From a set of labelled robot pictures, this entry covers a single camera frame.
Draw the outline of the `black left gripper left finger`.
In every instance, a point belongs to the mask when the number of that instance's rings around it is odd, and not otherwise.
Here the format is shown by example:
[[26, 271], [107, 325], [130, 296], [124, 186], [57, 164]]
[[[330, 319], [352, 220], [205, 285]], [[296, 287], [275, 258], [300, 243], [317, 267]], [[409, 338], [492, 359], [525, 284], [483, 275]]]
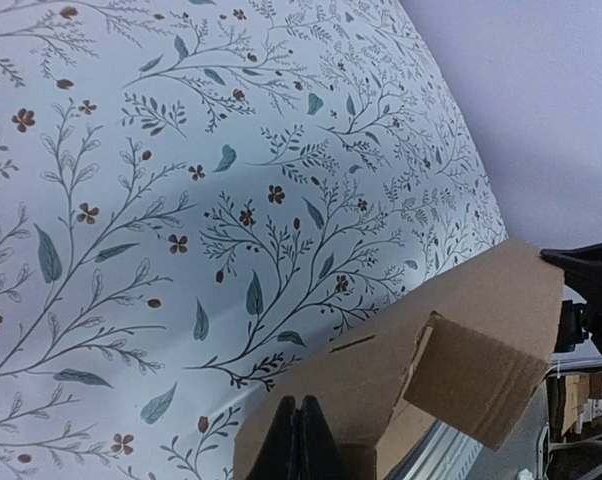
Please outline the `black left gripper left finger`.
[[255, 480], [298, 478], [298, 409], [292, 396], [284, 396], [253, 465]]

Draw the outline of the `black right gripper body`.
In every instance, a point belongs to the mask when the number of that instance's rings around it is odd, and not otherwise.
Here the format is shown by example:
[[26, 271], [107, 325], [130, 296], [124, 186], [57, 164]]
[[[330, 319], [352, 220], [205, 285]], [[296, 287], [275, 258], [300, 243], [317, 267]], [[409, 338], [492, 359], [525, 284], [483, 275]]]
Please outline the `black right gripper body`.
[[590, 340], [602, 356], [602, 284], [566, 279], [565, 285], [580, 295], [583, 302], [562, 302], [555, 352], [572, 352], [578, 344]]

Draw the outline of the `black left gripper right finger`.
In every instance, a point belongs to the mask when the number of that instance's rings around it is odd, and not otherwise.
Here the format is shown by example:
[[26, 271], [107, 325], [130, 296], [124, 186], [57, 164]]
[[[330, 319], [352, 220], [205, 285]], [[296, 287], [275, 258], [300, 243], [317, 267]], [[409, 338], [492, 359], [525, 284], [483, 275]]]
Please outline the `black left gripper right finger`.
[[347, 479], [345, 463], [315, 396], [304, 397], [300, 421], [300, 478]]

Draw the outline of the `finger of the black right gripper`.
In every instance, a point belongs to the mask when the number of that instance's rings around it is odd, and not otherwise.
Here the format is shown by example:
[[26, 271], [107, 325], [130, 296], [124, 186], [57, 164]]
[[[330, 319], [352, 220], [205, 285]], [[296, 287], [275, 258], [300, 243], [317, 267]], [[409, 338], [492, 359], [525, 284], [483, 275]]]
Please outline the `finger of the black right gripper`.
[[542, 249], [540, 257], [563, 270], [570, 288], [580, 284], [602, 286], [602, 243], [576, 249]]

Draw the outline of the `brown cardboard box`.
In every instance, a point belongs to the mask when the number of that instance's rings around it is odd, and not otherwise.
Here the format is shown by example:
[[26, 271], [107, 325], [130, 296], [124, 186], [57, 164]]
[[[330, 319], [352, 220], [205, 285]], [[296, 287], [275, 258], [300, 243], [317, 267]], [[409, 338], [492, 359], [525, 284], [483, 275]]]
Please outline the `brown cardboard box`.
[[288, 371], [235, 439], [253, 465], [279, 402], [315, 396], [347, 479], [383, 479], [434, 420], [500, 448], [550, 367], [564, 275], [509, 240], [435, 276]]

